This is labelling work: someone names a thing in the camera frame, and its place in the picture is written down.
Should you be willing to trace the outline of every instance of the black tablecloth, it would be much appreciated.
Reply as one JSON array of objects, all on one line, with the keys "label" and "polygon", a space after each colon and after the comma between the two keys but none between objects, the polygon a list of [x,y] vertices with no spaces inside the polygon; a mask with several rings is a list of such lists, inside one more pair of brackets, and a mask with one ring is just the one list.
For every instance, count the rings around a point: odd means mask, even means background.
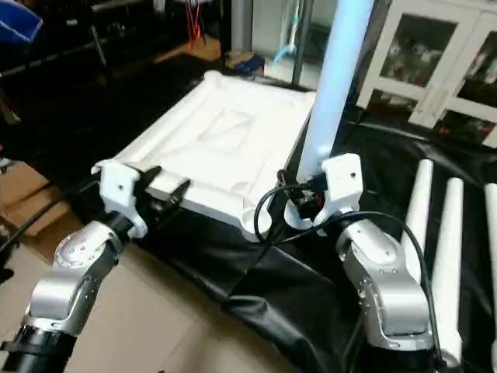
[{"label": "black tablecloth", "polygon": [[[2,132],[5,155],[28,162],[64,189],[88,175],[95,162],[131,142],[212,67],[180,56],[104,89],[51,92],[50,98],[39,102],[19,98],[23,124]],[[403,219],[419,160],[429,158],[435,163],[426,240],[430,266],[447,179],[464,180],[459,328],[464,370],[490,371],[494,328],[482,187],[497,181],[497,154],[368,116],[354,124],[355,116],[356,111],[349,108],[334,153],[361,155],[365,184],[361,210],[385,211]],[[298,155],[297,150],[290,168],[295,168]],[[85,218],[100,207],[96,193],[72,202]],[[273,205],[273,217],[285,235],[288,228],[282,224],[281,202]],[[400,236],[398,227],[385,221],[378,225]],[[385,355],[363,344],[355,291],[327,239],[315,236],[266,248],[245,242],[236,228],[181,211],[141,246],[180,270],[302,371],[423,371],[419,362],[425,354]]]}]

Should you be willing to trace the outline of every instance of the glass cabinet door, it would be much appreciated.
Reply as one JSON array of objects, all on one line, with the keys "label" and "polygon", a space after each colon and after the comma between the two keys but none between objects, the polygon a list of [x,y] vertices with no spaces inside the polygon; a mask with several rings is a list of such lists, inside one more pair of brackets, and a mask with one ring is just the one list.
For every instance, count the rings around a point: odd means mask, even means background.
[{"label": "glass cabinet door", "polygon": [[403,116],[422,124],[478,14],[444,2],[394,1],[357,105],[374,110],[380,101],[393,112],[402,106]]},{"label": "glass cabinet door", "polygon": [[464,140],[497,146],[497,16],[480,17],[426,123]]}]

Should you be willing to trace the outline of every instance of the white cylindrical rod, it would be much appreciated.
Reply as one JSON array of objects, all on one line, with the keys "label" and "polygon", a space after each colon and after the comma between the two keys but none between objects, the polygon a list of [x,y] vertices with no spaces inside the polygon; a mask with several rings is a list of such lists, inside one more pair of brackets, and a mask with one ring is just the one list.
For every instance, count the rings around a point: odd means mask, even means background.
[{"label": "white cylindrical rod", "polygon": [[[405,224],[412,230],[414,236],[425,251],[426,224],[428,223],[429,197],[432,189],[433,162],[423,159],[418,165],[418,172],[412,188],[411,201],[405,217]],[[409,236],[404,232],[401,247],[405,253],[405,265],[418,284],[421,284],[421,269],[416,249]]]},{"label": "white cylindrical rod", "polygon": [[339,0],[297,178],[320,172],[329,158],[356,70],[374,0]]},{"label": "white cylindrical rod", "polygon": [[[494,289],[494,309],[497,305],[497,185],[485,186],[487,206],[488,246],[490,248],[490,263],[492,266],[492,288]],[[497,335],[497,315],[495,317],[495,335]],[[492,368],[497,373],[497,340],[492,345]]]},{"label": "white cylindrical rod", "polygon": [[449,367],[455,367],[461,363],[462,341],[457,326],[461,283],[463,192],[464,184],[461,179],[449,180],[432,276],[433,301],[440,346],[443,359]]}]

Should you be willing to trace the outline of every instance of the black cable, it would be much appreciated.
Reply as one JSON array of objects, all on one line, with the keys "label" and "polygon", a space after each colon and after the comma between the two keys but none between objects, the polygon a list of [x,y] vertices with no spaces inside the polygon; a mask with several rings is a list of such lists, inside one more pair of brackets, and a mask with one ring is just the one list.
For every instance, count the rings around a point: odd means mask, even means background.
[{"label": "black cable", "polygon": [[44,214],[46,214],[53,206],[55,206],[65,198],[69,197],[70,195],[82,193],[85,190],[87,190],[89,187],[92,187],[94,184],[98,183],[97,175],[99,175],[99,173],[93,175],[90,178],[90,180],[83,180],[82,182],[67,188],[64,192],[62,192],[59,196],[57,196],[56,199],[51,201],[46,206],[42,207],[35,215],[33,215],[26,223],[24,223],[21,228],[15,231],[14,234],[11,235],[7,241],[5,241],[5,243],[0,247],[0,254],[3,251],[7,250],[15,241],[17,241],[17,239],[25,231],[27,231],[31,225],[36,223],[36,221],[39,218],[41,218]]},{"label": "black cable", "polygon": [[276,188],[272,188],[269,192],[264,194],[262,198],[259,200],[257,206],[255,206],[255,211],[254,211],[254,232],[255,236],[259,240],[259,242],[264,243],[264,244],[270,244],[269,241],[267,241],[264,237],[262,237],[261,232],[259,230],[259,214],[262,210],[262,206],[264,203],[271,198],[273,195],[276,195],[279,192],[283,192],[285,190],[292,190],[292,189],[300,189],[300,190],[305,190],[309,189],[309,186],[306,184],[302,185],[282,185],[282,186],[277,186]]},{"label": "black cable", "polygon": [[400,225],[402,229],[407,233],[409,236],[409,239],[412,242],[412,245],[415,247],[416,253],[418,254],[418,259],[419,259],[419,266],[421,267],[421,276],[422,276],[422,281],[421,285],[423,287],[423,290],[426,295],[426,300],[428,301],[428,309],[429,309],[429,321],[432,325],[432,333],[433,333],[433,345],[435,348],[435,354],[436,354],[436,362],[438,364],[443,364],[443,358],[442,358],[442,350],[440,348],[440,338],[438,334],[438,328],[436,326],[436,316],[435,316],[435,306],[434,306],[434,301],[433,301],[433,293],[432,289],[430,286],[430,281],[429,281],[429,275],[428,275],[428,270],[426,269],[426,262],[424,260],[424,256],[421,250],[421,247],[419,245],[418,240],[414,236],[414,233],[412,233],[412,230],[400,219],[396,218],[393,215],[384,213],[384,212],[379,212],[379,211],[354,211],[354,212],[347,212],[345,214],[341,214],[338,216],[331,216],[327,221],[322,222],[319,225],[316,225],[315,227],[312,227],[302,233],[299,233],[297,235],[291,236],[288,239],[284,239],[279,242],[273,243],[274,245],[280,245],[282,243],[286,242],[291,242],[294,241],[295,239],[299,239],[300,237],[304,237],[305,235],[310,235],[313,232],[316,232],[328,225],[336,224],[344,220],[352,220],[352,221],[359,221],[363,219],[369,219],[369,218],[387,218],[390,219],[391,221],[394,221],[396,224]]}]

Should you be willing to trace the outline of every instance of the silver robotic arm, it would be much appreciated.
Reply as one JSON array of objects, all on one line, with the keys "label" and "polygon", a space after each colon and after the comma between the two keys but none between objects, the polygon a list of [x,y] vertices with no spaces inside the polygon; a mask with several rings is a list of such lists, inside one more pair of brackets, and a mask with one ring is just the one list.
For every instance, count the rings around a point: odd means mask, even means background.
[{"label": "silver robotic arm", "polygon": [[[12,342],[2,344],[1,349],[9,352],[4,372],[63,372],[100,284],[119,263],[123,246],[145,236],[159,218],[148,212],[151,199],[145,188],[160,168],[141,173],[115,161],[99,168],[106,214],[57,247],[51,269],[33,291],[19,332]],[[179,205],[188,186],[185,182],[170,194],[160,206],[161,215]]]},{"label": "silver robotic arm", "polygon": [[[286,211],[285,219],[294,228],[323,225],[330,218],[359,210],[363,192],[360,157],[339,155],[321,162],[320,168],[325,175],[325,202],[313,220]],[[287,210],[301,211],[299,207],[298,200],[293,200]],[[399,242],[369,220],[344,220],[334,229],[334,236],[337,232],[339,236],[335,248],[356,288],[368,343],[387,350],[431,349],[427,298],[408,272]]]}]

